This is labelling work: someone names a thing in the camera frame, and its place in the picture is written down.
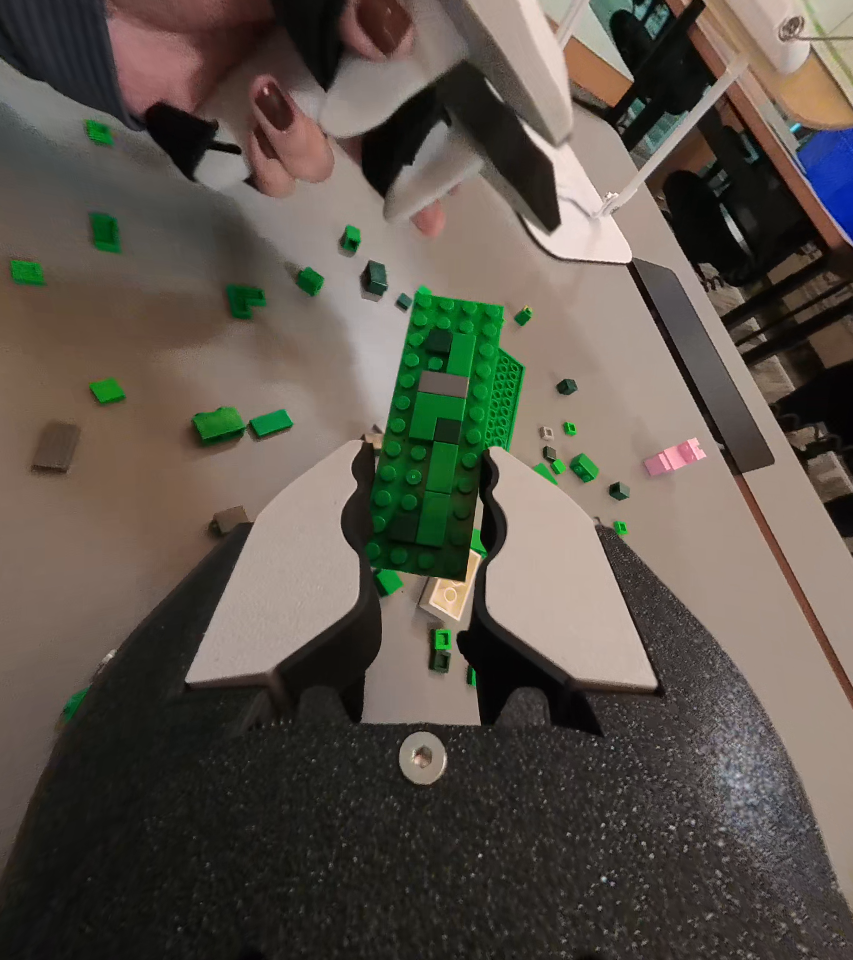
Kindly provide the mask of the green plate with tiles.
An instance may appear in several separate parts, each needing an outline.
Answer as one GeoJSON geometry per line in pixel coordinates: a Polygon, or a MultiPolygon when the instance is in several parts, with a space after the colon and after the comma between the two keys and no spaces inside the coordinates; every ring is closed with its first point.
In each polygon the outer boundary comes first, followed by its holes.
{"type": "Polygon", "coordinates": [[[417,291],[371,493],[371,564],[461,581],[491,426],[501,304],[417,291]]]}

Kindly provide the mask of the white desk lamp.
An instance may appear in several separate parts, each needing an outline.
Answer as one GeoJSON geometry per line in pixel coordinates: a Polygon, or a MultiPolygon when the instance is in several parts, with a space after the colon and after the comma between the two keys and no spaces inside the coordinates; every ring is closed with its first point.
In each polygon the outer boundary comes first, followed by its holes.
{"type": "Polygon", "coordinates": [[[522,215],[533,240],[553,258],[565,261],[625,265],[633,253],[613,215],[644,186],[681,141],[741,78],[751,62],[766,60],[775,72],[790,75],[804,66],[810,54],[806,19],[799,2],[729,1],[725,6],[734,24],[747,40],[743,51],[727,65],[720,78],[705,92],[696,106],[673,127],[660,147],[618,192],[602,198],[570,146],[554,148],[531,131],[534,143],[544,151],[554,173],[552,198],[558,200],[561,223],[547,232],[529,214],[522,215]]]}

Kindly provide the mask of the green sloped brick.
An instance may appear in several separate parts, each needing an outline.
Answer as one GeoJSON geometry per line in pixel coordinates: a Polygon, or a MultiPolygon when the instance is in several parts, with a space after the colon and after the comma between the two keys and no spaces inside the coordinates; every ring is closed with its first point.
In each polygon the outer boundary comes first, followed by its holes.
{"type": "Polygon", "coordinates": [[[212,411],[199,412],[191,418],[198,442],[210,446],[243,436],[247,422],[234,406],[221,406],[212,411]]]}

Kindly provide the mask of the pink brick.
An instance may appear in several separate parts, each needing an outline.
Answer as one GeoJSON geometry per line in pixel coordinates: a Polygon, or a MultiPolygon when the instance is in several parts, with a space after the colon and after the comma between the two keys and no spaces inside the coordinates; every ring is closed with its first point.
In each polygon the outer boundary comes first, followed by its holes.
{"type": "Polygon", "coordinates": [[[685,467],[706,459],[707,453],[697,438],[689,438],[643,460],[648,476],[674,474],[685,467]]]}

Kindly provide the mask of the black office chair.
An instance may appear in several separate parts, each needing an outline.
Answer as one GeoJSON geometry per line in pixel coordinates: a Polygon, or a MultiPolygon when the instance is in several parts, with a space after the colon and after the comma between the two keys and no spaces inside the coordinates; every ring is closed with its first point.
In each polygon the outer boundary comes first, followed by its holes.
{"type": "Polygon", "coordinates": [[[773,174],[736,178],[720,194],[685,170],[662,185],[668,222],[690,264],[711,266],[728,285],[758,282],[805,247],[825,246],[805,210],[773,174]]]}
{"type": "Polygon", "coordinates": [[[691,111],[714,83],[715,75],[689,38],[705,8],[703,1],[689,3],[656,38],[630,10],[612,13],[612,40],[630,68],[633,82],[604,117],[615,127],[634,102],[643,104],[636,119],[620,134],[625,149],[635,149],[665,115],[676,117],[691,111]]]}

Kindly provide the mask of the cream flat plate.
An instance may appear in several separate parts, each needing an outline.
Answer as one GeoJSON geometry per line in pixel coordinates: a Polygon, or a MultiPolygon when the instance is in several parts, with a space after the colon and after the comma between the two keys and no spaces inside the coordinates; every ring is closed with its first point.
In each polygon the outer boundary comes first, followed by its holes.
{"type": "Polygon", "coordinates": [[[460,622],[467,613],[482,560],[481,553],[469,551],[466,579],[463,581],[428,578],[418,606],[435,618],[460,622]]]}

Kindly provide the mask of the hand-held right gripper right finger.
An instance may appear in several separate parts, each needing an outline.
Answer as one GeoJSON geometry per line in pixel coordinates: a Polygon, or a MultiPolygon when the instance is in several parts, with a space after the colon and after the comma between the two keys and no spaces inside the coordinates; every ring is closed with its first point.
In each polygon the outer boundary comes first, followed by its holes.
{"type": "Polygon", "coordinates": [[[591,734],[592,694],[657,695],[660,682],[594,519],[506,450],[482,457],[472,613],[458,648],[476,673],[480,723],[534,690],[546,720],[591,734]]]}

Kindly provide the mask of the person's left forearm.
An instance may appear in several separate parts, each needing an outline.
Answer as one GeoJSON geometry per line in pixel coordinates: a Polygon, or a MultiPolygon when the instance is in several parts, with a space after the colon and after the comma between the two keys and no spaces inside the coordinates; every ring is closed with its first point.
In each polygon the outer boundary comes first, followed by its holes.
{"type": "Polygon", "coordinates": [[[141,131],[121,94],[103,1],[0,1],[0,61],[141,131]]]}

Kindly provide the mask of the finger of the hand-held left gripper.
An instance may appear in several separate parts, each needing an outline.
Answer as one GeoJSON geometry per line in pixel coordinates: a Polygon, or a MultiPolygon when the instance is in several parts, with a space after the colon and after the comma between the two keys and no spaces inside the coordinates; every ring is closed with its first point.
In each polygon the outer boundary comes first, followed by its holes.
{"type": "Polygon", "coordinates": [[[463,179],[481,176],[543,232],[561,225],[554,160],[574,111],[564,54],[538,2],[441,2],[466,47],[437,81],[463,179]]]}

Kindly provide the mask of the grey desk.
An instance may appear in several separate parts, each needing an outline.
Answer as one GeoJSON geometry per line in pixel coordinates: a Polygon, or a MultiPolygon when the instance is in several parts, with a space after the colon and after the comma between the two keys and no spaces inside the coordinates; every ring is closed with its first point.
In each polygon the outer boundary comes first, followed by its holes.
{"type": "Polygon", "coordinates": [[[539,426],[572,421],[600,468],[562,487],[622,518],[625,545],[717,639],[763,703],[800,774],[853,911],[853,559],[769,416],[750,373],[648,193],[617,217],[636,257],[687,296],[775,462],[735,477],[625,267],[544,256],[482,181],[447,204],[434,242],[384,223],[339,155],[331,180],[271,200],[184,181],[146,137],[0,64],[0,870],[43,770],[63,703],[212,546],[221,509],[251,516],[301,472],[385,426],[406,318],[421,284],[504,304],[505,348],[526,367],[512,453],[538,459],[539,426]],[[114,217],[122,253],[94,247],[114,217]],[[353,256],[339,247],[359,227],[353,256]],[[12,281],[11,258],[46,285],[12,281]],[[368,260],[388,291],[365,296],[368,260]],[[324,277],[316,296],[296,274],[324,277]],[[225,287],[263,289],[252,320],[225,287]],[[514,317],[530,306],[526,326],[514,317]],[[92,381],[126,399],[100,405],[92,381]],[[573,378],[577,392],[555,385],[573,378]],[[243,436],[202,445],[192,417],[233,406],[243,436]],[[256,439],[255,416],[294,425],[256,439]],[[30,470],[49,421],[81,427],[67,474],[30,470]],[[697,438],[706,459],[650,477],[644,460],[697,438]],[[608,487],[631,490],[617,501],[608,487]]]}

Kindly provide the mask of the large green baseplate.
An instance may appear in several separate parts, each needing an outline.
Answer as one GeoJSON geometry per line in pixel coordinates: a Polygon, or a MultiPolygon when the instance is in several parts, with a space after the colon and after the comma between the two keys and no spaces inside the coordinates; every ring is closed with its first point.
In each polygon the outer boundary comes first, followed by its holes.
{"type": "Polygon", "coordinates": [[[510,450],[525,384],[526,367],[500,348],[492,375],[484,447],[510,450]]]}

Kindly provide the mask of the person's left hand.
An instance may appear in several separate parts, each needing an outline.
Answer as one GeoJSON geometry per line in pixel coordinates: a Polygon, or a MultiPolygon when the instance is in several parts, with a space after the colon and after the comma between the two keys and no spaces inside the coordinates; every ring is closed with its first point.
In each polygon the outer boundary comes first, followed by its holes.
{"type": "MultiPolygon", "coordinates": [[[[106,10],[119,88],[128,110],[140,116],[159,103],[196,114],[276,19],[266,1],[115,1],[106,10]]],[[[412,50],[412,21],[402,2],[345,2],[336,26],[345,47],[371,62],[412,50]]],[[[244,150],[259,192],[285,198],[300,182],[330,177],[335,156],[328,138],[272,73],[252,79],[248,102],[244,150]]]]}

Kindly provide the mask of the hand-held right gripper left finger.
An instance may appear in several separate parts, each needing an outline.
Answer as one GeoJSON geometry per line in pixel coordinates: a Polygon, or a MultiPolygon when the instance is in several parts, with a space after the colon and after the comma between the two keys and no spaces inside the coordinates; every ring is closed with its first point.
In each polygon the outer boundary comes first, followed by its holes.
{"type": "Polygon", "coordinates": [[[366,550],[375,467],[372,444],[349,440],[260,511],[185,674],[189,689],[260,688],[284,713],[324,687],[360,718],[383,637],[366,550]]]}

